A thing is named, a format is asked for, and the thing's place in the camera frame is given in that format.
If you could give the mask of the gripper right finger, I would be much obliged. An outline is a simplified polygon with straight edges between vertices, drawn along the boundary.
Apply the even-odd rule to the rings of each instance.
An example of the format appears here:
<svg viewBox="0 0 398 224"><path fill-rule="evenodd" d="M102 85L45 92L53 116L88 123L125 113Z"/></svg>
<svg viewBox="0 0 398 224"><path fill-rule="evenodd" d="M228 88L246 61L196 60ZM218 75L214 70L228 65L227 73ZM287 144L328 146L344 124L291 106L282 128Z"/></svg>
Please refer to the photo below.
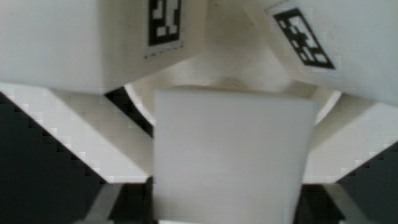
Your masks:
<svg viewBox="0 0 398 224"><path fill-rule="evenodd" d="M292 224L378 224L339 184L303 184Z"/></svg>

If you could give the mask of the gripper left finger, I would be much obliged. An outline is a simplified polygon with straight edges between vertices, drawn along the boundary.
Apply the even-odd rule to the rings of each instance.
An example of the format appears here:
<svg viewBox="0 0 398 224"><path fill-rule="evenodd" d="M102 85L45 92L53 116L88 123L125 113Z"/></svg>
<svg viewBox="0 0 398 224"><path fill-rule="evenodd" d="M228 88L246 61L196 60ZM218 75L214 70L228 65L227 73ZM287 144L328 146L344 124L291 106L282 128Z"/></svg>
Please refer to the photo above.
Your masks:
<svg viewBox="0 0 398 224"><path fill-rule="evenodd" d="M147 178L141 183L102 186L86 215L74 224L156 224L152 178Z"/></svg>

